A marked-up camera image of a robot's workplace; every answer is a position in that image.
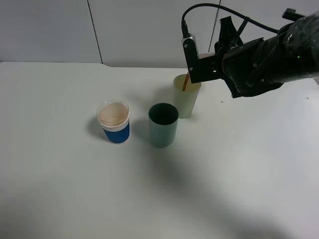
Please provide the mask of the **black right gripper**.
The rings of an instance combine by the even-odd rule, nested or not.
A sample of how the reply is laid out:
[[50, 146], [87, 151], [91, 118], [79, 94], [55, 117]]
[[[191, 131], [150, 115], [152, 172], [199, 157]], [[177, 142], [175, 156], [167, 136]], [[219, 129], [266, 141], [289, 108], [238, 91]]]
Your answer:
[[243, 43], [230, 16], [220, 19], [218, 41], [214, 45], [217, 54], [216, 70], [231, 92], [232, 98], [254, 97], [280, 88], [283, 83], [271, 74], [275, 67], [276, 37], [258, 38]]

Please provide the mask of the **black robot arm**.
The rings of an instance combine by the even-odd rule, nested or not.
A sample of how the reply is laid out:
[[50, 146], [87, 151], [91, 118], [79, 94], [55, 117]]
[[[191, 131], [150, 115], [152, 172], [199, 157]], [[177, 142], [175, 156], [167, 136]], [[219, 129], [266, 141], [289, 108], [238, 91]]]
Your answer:
[[233, 98], [254, 97], [280, 88], [284, 83], [318, 77], [319, 14], [296, 16], [276, 36], [239, 45], [247, 23], [244, 17], [230, 43], [217, 52], [216, 71]]

